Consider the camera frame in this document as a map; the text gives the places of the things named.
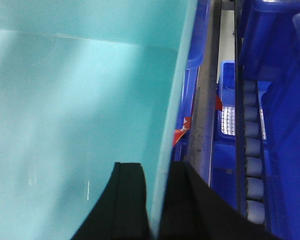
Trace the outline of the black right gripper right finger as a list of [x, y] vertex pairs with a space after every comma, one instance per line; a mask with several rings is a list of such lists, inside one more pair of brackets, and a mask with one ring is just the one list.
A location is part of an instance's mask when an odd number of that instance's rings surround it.
[[227, 204], [183, 161], [170, 165], [160, 240], [275, 240]]

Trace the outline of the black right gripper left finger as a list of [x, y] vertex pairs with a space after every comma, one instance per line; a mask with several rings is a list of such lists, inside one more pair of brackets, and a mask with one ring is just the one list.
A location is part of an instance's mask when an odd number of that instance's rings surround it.
[[114, 164], [109, 181], [73, 240], [148, 240], [147, 190], [140, 163]]

